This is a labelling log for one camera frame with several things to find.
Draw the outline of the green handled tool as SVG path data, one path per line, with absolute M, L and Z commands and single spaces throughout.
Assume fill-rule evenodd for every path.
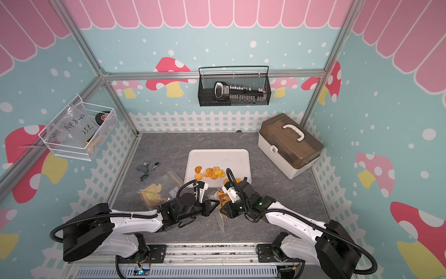
M 138 179 L 138 182 L 143 182 L 147 177 L 160 166 L 160 162 L 155 162 L 153 166 L 149 162 L 144 162 L 142 165 L 137 167 L 137 171 L 142 172 L 143 175 Z

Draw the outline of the ridged round cookie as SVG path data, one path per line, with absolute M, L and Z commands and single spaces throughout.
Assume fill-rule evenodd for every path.
M 203 172 L 204 177 L 211 177 L 213 175 L 213 169 L 208 168 Z

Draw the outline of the socket set in basket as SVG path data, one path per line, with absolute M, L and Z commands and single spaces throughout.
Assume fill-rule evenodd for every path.
M 214 85 L 213 97 L 218 102 L 236 104 L 259 104 L 268 103 L 268 92 L 259 88 L 254 90 L 250 87 L 230 86 L 223 82 Z

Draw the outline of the round orange cookie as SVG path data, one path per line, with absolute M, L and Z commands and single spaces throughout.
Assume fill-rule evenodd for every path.
M 198 181 L 201 180 L 202 178 L 203 178 L 203 176 L 200 173 L 195 175 L 195 179 L 198 180 Z

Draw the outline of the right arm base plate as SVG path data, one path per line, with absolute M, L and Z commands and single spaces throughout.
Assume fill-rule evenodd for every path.
M 256 254 L 260 263 L 301 263 L 301 259 L 287 257 L 272 244 L 257 244 Z

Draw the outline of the white plastic tray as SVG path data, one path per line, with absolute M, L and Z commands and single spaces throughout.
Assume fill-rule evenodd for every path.
M 249 152 L 245 149 L 194 149 L 190 151 L 187 161 L 187 168 L 185 173 L 185 181 L 195 179 L 195 168 L 201 166 L 200 174 L 211 168 L 213 171 L 222 170 L 226 177 L 213 180 L 211 177 L 204 177 L 200 181 L 209 184 L 210 188 L 221 188 L 229 181 L 226 170 L 231 169 L 234 178 L 247 179 L 247 182 L 252 182 L 252 175 L 250 169 Z

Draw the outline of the black tape roll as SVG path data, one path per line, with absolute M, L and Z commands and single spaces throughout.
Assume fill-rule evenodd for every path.
M 109 116 L 110 111 L 100 112 L 95 116 L 95 121 L 97 125 L 101 126 L 106 118 Z

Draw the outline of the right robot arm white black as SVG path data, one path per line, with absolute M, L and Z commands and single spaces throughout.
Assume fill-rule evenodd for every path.
M 220 212 L 230 219 L 243 215 L 285 230 L 272 243 L 278 260 L 299 259 L 319 266 L 331 279 L 377 272 L 376 259 L 359 246 L 337 221 L 319 222 L 296 213 L 270 196 L 260 196 L 246 179 L 237 181 L 231 169 L 223 191 L 229 196 Z

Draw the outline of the clear ziploc bag of cookies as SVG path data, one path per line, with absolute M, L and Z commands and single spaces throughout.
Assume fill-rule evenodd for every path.
M 184 181 L 175 171 L 169 170 L 158 177 L 149 176 L 146 178 L 137 194 L 147 209 L 152 210 L 174 199 L 183 183 Z

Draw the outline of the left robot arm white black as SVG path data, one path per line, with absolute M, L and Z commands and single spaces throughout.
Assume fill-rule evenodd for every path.
M 49 237 L 63 245 L 65 262 L 92 255 L 142 262 L 151 254 L 145 233 L 183 228 L 218 208 L 218 200 L 205 196 L 207 189 L 207 183 L 192 180 L 180 187 L 175 198 L 144 212 L 112 210 L 108 203 L 99 203 L 54 228 Z

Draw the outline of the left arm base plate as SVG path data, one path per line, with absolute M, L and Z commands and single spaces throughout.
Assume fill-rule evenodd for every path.
M 136 255 L 129 258 L 119 257 L 116 259 L 119 264 L 159 264 L 164 263 L 166 257 L 167 245 L 150 244 L 147 246 L 147 251 L 137 252 Z

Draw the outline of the labelled clear plastic bag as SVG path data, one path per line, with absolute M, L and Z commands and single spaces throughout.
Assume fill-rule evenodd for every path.
M 57 141 L 63 145 L 85 148 L 99 126 L 90 117 L 82 102 L 70 103 L 52 123 Z

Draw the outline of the ziploc bag with yellow snack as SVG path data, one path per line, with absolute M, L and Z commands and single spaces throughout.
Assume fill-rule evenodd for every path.
M 229 196 L 222 190 L 213 191 L 211 194 L 208 195 L 208 197 L 212 200 L 215 200 L 218 204 L 212 215 L 216 218 L 220 231 L 224 233 L 227 217 L 223 215 L 220 210 L 227 202 L 230 202 L 231 200 Z

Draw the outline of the white box brown lid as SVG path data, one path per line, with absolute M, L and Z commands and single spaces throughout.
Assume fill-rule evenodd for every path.
M 288 179 L 309 169 L 324 148 L 318 139 L 284 113 L 262 122 L 258 146 Z

